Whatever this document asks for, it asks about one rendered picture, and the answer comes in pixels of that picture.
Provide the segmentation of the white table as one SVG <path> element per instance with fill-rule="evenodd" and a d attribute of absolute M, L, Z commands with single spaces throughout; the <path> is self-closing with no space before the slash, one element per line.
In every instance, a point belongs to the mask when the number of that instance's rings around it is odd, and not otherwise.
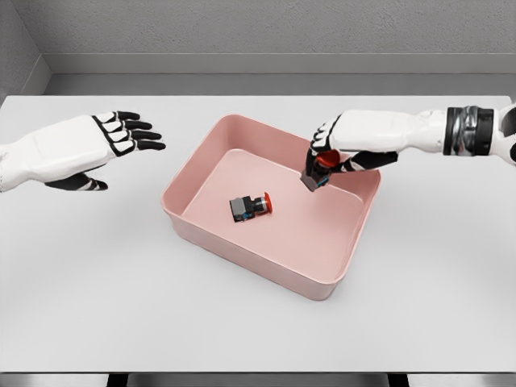
<path fill-rule="evenodd" d="M 0 143 L 139 113 L 109 188 L 0 194 L 0 372 L 516 373 L 516 169 L 409 149 L 299 179 L 347 109 L 508 97 L 10 96 Z"/>

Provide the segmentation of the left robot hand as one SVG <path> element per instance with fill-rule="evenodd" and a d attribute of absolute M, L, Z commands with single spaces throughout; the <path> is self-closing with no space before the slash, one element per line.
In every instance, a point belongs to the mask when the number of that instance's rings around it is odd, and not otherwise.
<path fill-rule="evenodd" d="M 107 183 L 88 176 L 89 171 L 133 152 L 166 148 L 150 123 L 120 110 L 55 123 L 33 132 L 31 139 L 30 177 L 66 191 L 104 191 Z"/>

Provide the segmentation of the red-button industrial switch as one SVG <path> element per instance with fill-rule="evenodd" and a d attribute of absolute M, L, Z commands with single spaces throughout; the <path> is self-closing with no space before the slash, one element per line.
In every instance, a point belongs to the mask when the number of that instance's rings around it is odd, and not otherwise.
<path fill-rule="evenodd" d="M 229 201 L 229 205 L 235 223 L 273 212 L 271 198 L 267 192 L 264 192 L 258 198 L 251 198 L 250 196 L 234 198 Z"/>
<path fill-rule="evenodd" d="M 316 155 L 309 150 L 300 180 L 310 192 L 314 192 L 329 181 L 330 175 L 339 164 L 340 154 L 337 150 L 319 152 Z"/>

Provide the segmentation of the pink rectangular basket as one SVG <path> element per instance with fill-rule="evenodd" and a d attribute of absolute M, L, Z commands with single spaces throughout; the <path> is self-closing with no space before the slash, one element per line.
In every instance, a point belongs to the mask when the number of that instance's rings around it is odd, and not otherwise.
<path fill-rule="evenodd" d="M 322 301 L 344 278 L 381 183 L 378 171 L 302 183 L 309 143 L 222 117 L 169 182 L 161 205 L 183 239 Z"/>

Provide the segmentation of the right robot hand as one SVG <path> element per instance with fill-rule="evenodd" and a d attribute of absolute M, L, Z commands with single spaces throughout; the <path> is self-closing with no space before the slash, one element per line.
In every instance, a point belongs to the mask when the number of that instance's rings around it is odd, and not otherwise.
<path fill-rule="evenodd" d="M 333 173 L 378 169 L 397 162 L 401 134 L 390 130 L 393 117 L 393 113 L 384 111 L 346 110 L 324 123 L 310 141 L 306 174 L 312 173 L 318 154 L 331 150 L 351 154 L 331 169 Z"/>

